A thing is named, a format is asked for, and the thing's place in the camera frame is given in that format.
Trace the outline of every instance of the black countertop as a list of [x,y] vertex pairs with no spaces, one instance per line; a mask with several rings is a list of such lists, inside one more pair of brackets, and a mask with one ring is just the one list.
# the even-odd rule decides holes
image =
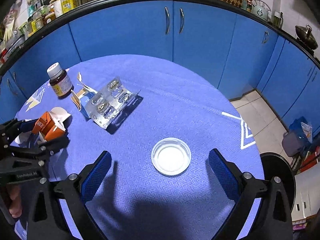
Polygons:
[[[152,0],[96,0],[84,5],[81,5],[72,11],[69,11],[66,14],[58,17],[54,21],[50,22],[35,34],[33,34],[29,39],[27,39],[22,45],[20,45],[20,49],[16,49],[8,58],[8,60],[4,63],[4,65],[0,69],[0,76],[3,76],[12,66],[13,64],[26,52],[28,51],[34,44],[39,42],[42,38],[49,35],[53,31],[57,30],[61,26],[80,18],[84,15],[90,14],[92,12],[109,8],[116,5],[132,3],[132,2],[141,2],[141,1],[152,1]],[[320,62],[317,61],[315,57],[313,57],[307,50],[305,50],[298,41],[292,37],[290,34],[286,33],[283,30],[279,30],[278,28],[273,27],[270,23],[266,22],[262,18],[246,11],[241,8],[235,7],[231,4],[225,3],[220,0],[173,0],[173,1],[181,1],[181,2],[192,2],[192,3],[199,3],[209,6],[218,7],[221,9],[225,9],[228,11],[235,12],[237,14],[243,15],[248,17],[256,22],[259,22],[266,27],[270,28],[274,32],[278,33],[280,36],[287,39],[289,42],[297,46],[303,53],[305,53],[313,62],[314,64],[320,69]]]

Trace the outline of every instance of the floor tile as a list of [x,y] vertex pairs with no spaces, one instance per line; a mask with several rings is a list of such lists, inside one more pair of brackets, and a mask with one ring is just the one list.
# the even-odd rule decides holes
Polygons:
[[272,131],[278,143],[282,145],[283,134],[286,133],[287,130],[283,127],[279,119],[274,119],[270,124],[268,124],[268,128]]
[[254,100],[256,100],[256,99],[258,99],[260,97],[261,96],[259,95],[259,93],[256,90],[245,95],[245,98],[247,98],[249,100],[249,102],[252,102],[252,101],[254,101]]
[[260,153],[273,152],[281,154],[283,151],[273,133],[266,127],[254,136]]
[[292,160],[293,160],[293,158],[292,157],[289,157],[286,153],[285,153],[285,151],[283,150],[282,152],[281,152],[281,154],[280,154],[282,157],[284,157],[286,160],[287,160],[287,162],[289,163],[289,164],[291,164],[292,163]]
[[240,100],[236,100],[236,101],[232,101],[231,104],[235,107],[235,108],[239,108],[240,106],[244,106],[247,103],[249,103],[249,100],[245,97],[242,97]]
[[258,111],[253,107],[252,103],[248,103],[244,106],[237,108],[237,111],[242,116],[243,120],[250,127],[250,130],[255,136],[268,124],[263,120]]
[[258,113],[267,124],[270,124],[274,119],[276,119],[275,113],[270,109],[263,98],[258,98],[257,100],[252,101],[251,104],[255,109],[257,109]]

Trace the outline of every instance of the round table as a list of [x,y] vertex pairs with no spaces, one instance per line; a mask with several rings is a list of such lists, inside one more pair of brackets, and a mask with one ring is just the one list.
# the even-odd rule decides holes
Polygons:
[[[86,203],[108,239],[211,239],[235,204],[209,166],[213,148],[242,172],[264,179],[250,129],[232,104],[192,71],[154,57],[101,57],[68,70],[75,92],[82,88],[78,72],[95,90],[116,76],[130,91],[141,90],[142,102],[116,133],[87,121],[70,97],[58,100],[49,82],[32,95],[17,118],[36,119],[55,106],[72,114],[70,143],[50,159],[51,180],[79,173],[103,150],[111,153],[111,169],[94,199]],[[172,177],[159,173],[151,162],[153,146],[167,137],[183,140],[192,154],[186,171]],[[248,234],[259,204],[256,199],[239,238]],[[81,238],[65,201],[61,206],[71,232]]]

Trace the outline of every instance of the small white bowl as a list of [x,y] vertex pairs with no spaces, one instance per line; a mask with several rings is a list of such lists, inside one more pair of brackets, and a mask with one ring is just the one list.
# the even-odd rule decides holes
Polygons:
[[158,141],[151,152],[153,166],[162,174],[174,176],[188,168],[191,161],[189,146],[177,138]]

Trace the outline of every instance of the finger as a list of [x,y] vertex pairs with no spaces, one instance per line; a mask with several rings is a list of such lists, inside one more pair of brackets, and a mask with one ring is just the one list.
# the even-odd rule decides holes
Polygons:
[[15,200],[20,195],[20,186],[13,186],[9,191],[11,200]]
[[12,200],[12,203],[9,208],[9,212],[12,217],[16,218],[19,217],[22,213],[22,205],[21,205],[21,197],[18,195],[15,200]]

